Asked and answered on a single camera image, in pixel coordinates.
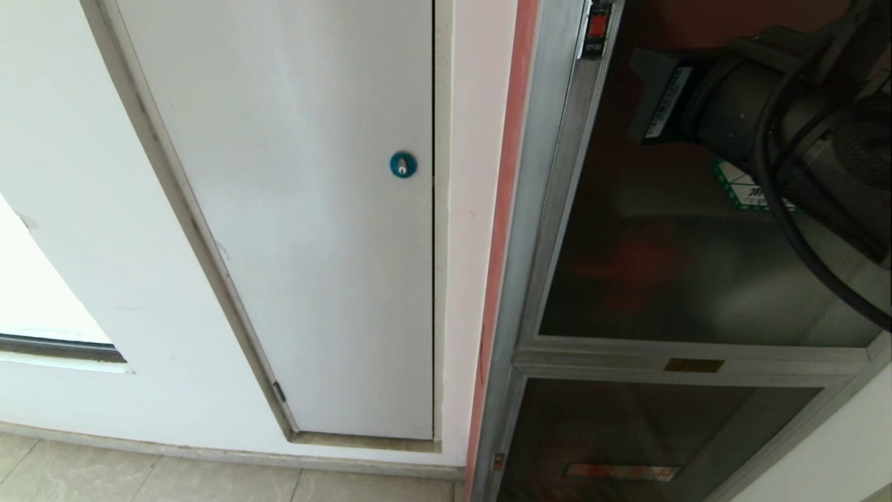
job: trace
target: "door frame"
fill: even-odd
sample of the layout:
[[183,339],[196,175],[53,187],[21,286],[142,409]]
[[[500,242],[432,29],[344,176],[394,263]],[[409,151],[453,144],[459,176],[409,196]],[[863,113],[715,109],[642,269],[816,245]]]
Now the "door frame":
[[[451,23],[443,19],[444,11],[451,14],[452,2],[430,0],[432,9],[432,71],[431,102],[433,115],[431,130],[431,154],[433,158],[432,172],[440,164],[440,159],[448,155],[446,148],[438,145],[449,144],[448,110],[443,107],[449,98],[442,91],[438,94],[435,86],[435,74],[442,72],[442,67],[450,64],[450,50],[437,50],[438,38],[448,47],[451,42]],[[109,72],[112,84],[118,91],[121,103],[133,124],[134,131],[146,156],[155,172],[164,195],[170,202],[186,239],[195,253],[195,257],[207,278],[211,289],[227,317],[245,359],[260,385],[260,390],[269,404],[276,422],[285,438],[297,444],[319,444],[342,448],[373,448],[387,450],[403,450],[409,452],[441,453],[442,430],[442,352],[444,333],[442,329],[443,302],[437,297],[445,292],[445,277],[438,272],[438,261],[445,255],[445,241],[438,238],[438,223],[445,222],[447,183],[437,184],[432,176],[433,210],[431,214],[432,228],[431,270],[432,285],[432,329],[433,365],[431,382],[434,387],[431,407],[434,410],[431,422],[431,439],[397,439],[360,437],[346,434],[329,434],[302,432],[297,421],[285,402],[285,394],[278,385],[277,378],[265,357],[259,338],[252,327],[248,314],[238,296],[235,283],[226,272],[225,260],[219,252],[211,235],[210,228],[202,216],[201,207],[190,188],[186,173],[176,155],[163,120],[155,105],[136,56],[136,50],[130,42],[124,20],[116,8],[116,0],[80,0],[87,23],[93,33],[96,45]]]
[[[494,501],[530,378],[682,385],[817,387],[819,394],[706,500],[724,502],[786,455],[892,360],[892,335],[868,347],[767,347],[542,336],[541,317],[622,19],[614,0],[604,57],[576,60],[589,0],[538,5],[505,269],[485,380],[470,500]],[[672,358],[717,372],[666,372]]]

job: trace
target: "label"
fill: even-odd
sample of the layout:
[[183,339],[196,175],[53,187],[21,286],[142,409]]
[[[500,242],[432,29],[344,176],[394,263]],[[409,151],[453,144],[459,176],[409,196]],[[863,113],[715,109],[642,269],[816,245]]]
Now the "label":
[[585,16],[579,53],[581,59],[600,59],[604,55],[607,47],[607,25],[612,9],[612,4],[598,2],[590,8],[589,15]]
[[675,69],[672,79],[669,80],[669,86],[663,93],[663,98],[660,99],[660,104],[654,113],[654,119],[650,121],[650,127],[648,127],[648,133],[644,136],[645,138],[659,138],[663,134],[663,128],[669,122],[669,116],[672,115],[672,110],[675,108],[675,104],[678,103],[678,97],[681,96],[684,85],[688,83],[688,78],[690,78],[689,66]]
[[[712,169],[715,177],[722,183],[728,198],[737,207],[740,209],[768,211],[768,202],[765,200],[762,187],[753,180],[752,176],[721,158],[713,161]],[[789,210],[795,211],[797,209],[787,199],[784,199],[784,204],[787,205]]]
[[608,465],[571,462],[564,477],[572,480],[614,480],[669,482],[675,479],[680,467],[665,465]]

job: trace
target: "red label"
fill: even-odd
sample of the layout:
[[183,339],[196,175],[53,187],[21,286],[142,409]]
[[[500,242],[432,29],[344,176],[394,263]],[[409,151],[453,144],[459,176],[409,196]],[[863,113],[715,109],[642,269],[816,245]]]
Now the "red label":
[[607,32],[607,16],[594,15],[589,18],[589,37],[603,37]]

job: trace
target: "metal cabinet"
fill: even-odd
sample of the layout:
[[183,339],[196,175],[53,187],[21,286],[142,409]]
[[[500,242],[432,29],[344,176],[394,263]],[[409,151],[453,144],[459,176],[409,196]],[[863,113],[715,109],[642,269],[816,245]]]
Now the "metal cabinet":
[[[705,7],[612,4],[593,61],[574,58],[589,3],[539,6],[474,501],[730,500],[890,358],[768,214],[728,200],[708,153],[626,139],[631,49]],[[888,305],[887,272],[799,218]]]

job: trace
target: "floor tile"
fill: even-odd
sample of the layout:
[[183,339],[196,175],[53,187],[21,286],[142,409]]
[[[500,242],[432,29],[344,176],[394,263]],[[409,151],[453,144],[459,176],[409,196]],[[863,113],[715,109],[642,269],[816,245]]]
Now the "floor tile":
[[130,502],[157,456],[40,441],[0,483],[2,502]]
[[304,471],[292,502],[450,502],[453,481]]
[[299,469],[163,457],[134,502],[288,502]]
[[0,433],[0,481],[19,464],[38,441],[37,438]]

